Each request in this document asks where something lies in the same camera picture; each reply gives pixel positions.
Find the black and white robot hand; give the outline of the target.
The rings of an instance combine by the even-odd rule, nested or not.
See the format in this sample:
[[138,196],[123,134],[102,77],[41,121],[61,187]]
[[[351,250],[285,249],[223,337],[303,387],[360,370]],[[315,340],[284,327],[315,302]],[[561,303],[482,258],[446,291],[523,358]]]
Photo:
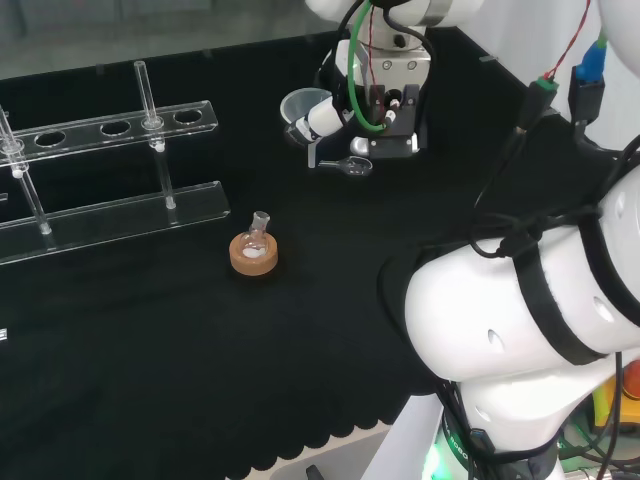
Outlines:
[[323,96],[286,121],[286,135],[312,147],[350,128],[350,149],[371,160],[407,158],[420,149],[419,117],[431,73],[424,44],[382,49],[341,40],[318,72]]

